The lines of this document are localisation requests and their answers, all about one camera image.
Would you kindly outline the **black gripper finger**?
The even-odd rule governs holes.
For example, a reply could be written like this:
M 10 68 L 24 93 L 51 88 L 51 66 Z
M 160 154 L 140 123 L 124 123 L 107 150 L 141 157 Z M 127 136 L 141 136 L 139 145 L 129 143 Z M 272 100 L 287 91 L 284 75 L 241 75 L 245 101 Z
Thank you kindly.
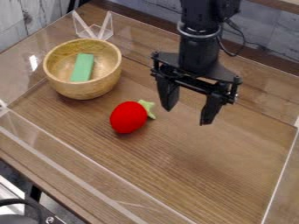
M 179 101 L 180 86 L 175 81 L 157 77 L 156 87 L 161 106 L 167 111 L 171 111 Z
M 220 112 L 221 106 L 225 104 L 220 94 L 209 94 L 200 112 L 200 125 L 209 125 Z

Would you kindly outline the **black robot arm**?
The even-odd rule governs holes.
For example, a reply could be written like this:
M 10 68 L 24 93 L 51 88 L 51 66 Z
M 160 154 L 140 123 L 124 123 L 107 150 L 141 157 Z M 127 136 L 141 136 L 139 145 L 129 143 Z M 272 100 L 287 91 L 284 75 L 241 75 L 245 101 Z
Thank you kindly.
M 171 110 L 179 101 L 180 89 L 207 96 L 200 111 L 200 124 L 213 122 L 220 108 L 236 101 L 241 77 L 220 63 L 223 24 L 239 13 L 240 0 L 180 0 L 177 52 L 153 52 L 151 75 L 161 106 Z

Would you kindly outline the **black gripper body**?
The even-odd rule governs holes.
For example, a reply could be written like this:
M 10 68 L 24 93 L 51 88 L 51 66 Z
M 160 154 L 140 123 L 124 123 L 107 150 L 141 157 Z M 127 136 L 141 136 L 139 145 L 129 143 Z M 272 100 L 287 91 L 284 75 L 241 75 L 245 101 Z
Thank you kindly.
M 225 104 L 233 103 L 241 78 L 220 64 L 219 51 L 217 38 L 181 38 L 179 52 L 152 53 L 151 75 L 205 96 L 221 95 Z

